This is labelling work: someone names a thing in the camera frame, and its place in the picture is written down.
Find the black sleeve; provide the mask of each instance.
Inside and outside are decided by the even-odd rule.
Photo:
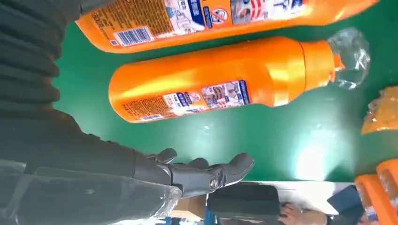
[[[60,98],[52,86],[60,73],[54,61],[66,26],[107,2],[0,1],[0,159],[25,163],[25,173],[44,166],[170,185],[140,152],[83,133],[71,116],[53,108]]]

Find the orange plastic bottle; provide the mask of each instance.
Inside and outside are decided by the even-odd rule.
[[[395,210],[390,205],[387,193],[376,174],[357,177],[355,185],[371,225],[398,225]]]
[[[83,16],[77,25],[105,52],[134,53],[296,25],[326,25],[377,2],[116,0]]]
[[[398,159],[384,161],[377,166],[376,170],[390,203],[398,215]]]
[[[354,28],[313,43],[273,37],[124,65],[111,79],[109,100],[129,122],[279,106],[331,81],[353,89],[369,61],[367,42]]]

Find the black object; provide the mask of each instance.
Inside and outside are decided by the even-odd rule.
[[[85,134],[73,117],[53,108],[60,98],[52,85],[60,74],[54,61],[66,26],[111,2],[0,0],[2,225],[107,225],[146,218],[180,193],[202,195],[236,183],[254,165],[244,153],[210,167],[203,160],[169,164],[173,149],[145,156]]]
[[[209,195],[208,209],[219,218],[277,222],[281,205],[274,186],[240,182]]]
[[[339,213],[328,225],[356,225],[365,210],[354,185],[348,186],[328,199]]]
[[[333,195],[328,199],[328,202],[338,213],[342,213],[357,205],[362,205],[360,195],[354,185],[350,185]]]
[[[356,205],[335,216],[327,225],[357,225],[365,213],[362,205]]]

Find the detergent bottle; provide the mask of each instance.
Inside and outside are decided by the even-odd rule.
[[[116,0],[77,21],[97,48],[134,53],[296,25],[326,25],[378,0]]]
[[[395,210],[390,205],[387,193],[376,174],[357,177],[355,186],[371,225],[398,225]]]
[[[354,28],[312,43],[272,37],[124,65],[110,81],[109,100],[129,122],[273,107],[329,82],[354,89],[369,62],[367,41]]]
[[[376,170],[398,215],[398,159],[384,161],[376,167]]]

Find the robotic hand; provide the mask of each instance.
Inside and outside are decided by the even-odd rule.
[[[68,24],[112,0],[0,0],[0,224],[109,225],[165,216],[181,197],[239,182],[247,154],[209,166],[82,132],[53,108],[54,60]]]
[[[246,153],[235,156],[228,164],[213,166],[209,166],[204,158],[197,158],[188,164],[170,164],[177,157],[174,149],[165,149],[158,155],[147,157],[159,163],[170,175],[171,184],[182,190],[182,198],[209,194],[235,184],[254,166],[254,160]]]

